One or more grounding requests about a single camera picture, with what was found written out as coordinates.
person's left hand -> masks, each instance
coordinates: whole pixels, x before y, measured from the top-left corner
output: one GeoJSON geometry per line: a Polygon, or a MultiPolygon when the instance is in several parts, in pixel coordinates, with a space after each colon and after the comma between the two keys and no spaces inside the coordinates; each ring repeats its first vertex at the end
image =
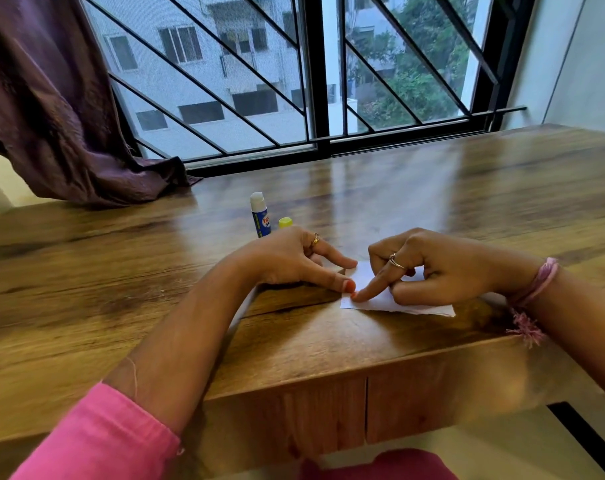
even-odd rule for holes
{"type": "Polygon", "coordinates": [[[355,282],[344,274],[321,266],[319,256],[346,269],[355,267],[358,261],[343,256],[323,239],[312,247],[314,238],[313,232],[291,226],[252,241],[236,253],[258,271],[260,283],[279,285],[304,281],[342,293],[353,293],[355,282]]]}

tree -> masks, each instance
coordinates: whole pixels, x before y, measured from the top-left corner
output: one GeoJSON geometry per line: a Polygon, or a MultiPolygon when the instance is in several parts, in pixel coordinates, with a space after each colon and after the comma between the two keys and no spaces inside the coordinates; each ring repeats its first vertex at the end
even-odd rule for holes
{"type": "MultiPolygon", "coordinates": [[[[471,28],[478,0],[450,0],[460,17],[471,28]]],[[[467,69],[469,48],[458,35],[447,16],[435,0],[405,0],[394,15],[421,48],[443,79],[460,95],[467,69]]],[[[396,44],[395,34],[384,32],[372,40],[357,44],[352,27],[351,41],[370,63],[393,63],[393,76],[384,76],[396,94],[423,121],[447,118],[457,113],[457,106],[440,87],[427,68],[414,55],[410,47],[396,44]]],[[[348,78],[361,82],[368,70],[355,59],[348,57],[348,78]]],[[[359,114],[374,128],[411,124],[413,119],[395,98],[378,81],[375,97],[358,102],[359,114]]]]}

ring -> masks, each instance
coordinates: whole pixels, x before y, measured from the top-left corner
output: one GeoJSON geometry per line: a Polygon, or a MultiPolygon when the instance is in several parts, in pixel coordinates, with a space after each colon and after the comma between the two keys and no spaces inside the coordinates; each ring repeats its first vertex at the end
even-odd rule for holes
{"type": "Polygon", "coordinates": [[[313,250],[313,247],[318,244],[318,241],[320,241],[320,236],[318,235],[318,233],[315,233],[313,235],[313,242],[311,243],[311,246],[309,246],[310,250],[313,250]]]}
{"type": "Polygon", "coordinates": [[[406,267],[401,266],[400,264],[398,264],[396,262],[396,253],[392,254],[391,256],[389,256],[389,262],[392,263],[395,267],[399,267],[401,269],[404,269],[405,271],[407,270],[406,267]]]}

blue glue stick label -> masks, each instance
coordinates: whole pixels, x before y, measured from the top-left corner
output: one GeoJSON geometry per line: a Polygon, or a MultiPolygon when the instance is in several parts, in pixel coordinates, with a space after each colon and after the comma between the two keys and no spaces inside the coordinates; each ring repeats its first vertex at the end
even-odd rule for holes
{"type": "Polygon", "coordinates": [[[269,225],[269,214],[267,209],[262,212],[251,212],[254,216],[254,224],[256,225],[256,232],[259,233],[259,237],[265,237],[271,232],[271,225],[269,225]]]}

person's right arm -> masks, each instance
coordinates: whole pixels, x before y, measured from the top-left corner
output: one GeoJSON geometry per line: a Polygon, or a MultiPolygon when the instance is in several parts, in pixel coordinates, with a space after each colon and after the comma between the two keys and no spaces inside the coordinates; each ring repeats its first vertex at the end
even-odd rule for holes
{"type": "MultiPolygon", "coordinates": [[[[375,278],[354,293],[366,301],[391,287],[402,305],[446,305],[483,293],[507,297],[529,286],[544,259],[482,242],[412,229],[369,248],[375,278]],[[401,282],[403,269],[425,266],[425,281],[401,282]]],[[[527,306],[531,318],[605,391],[605,292],[560,269],[527,306]]]]}

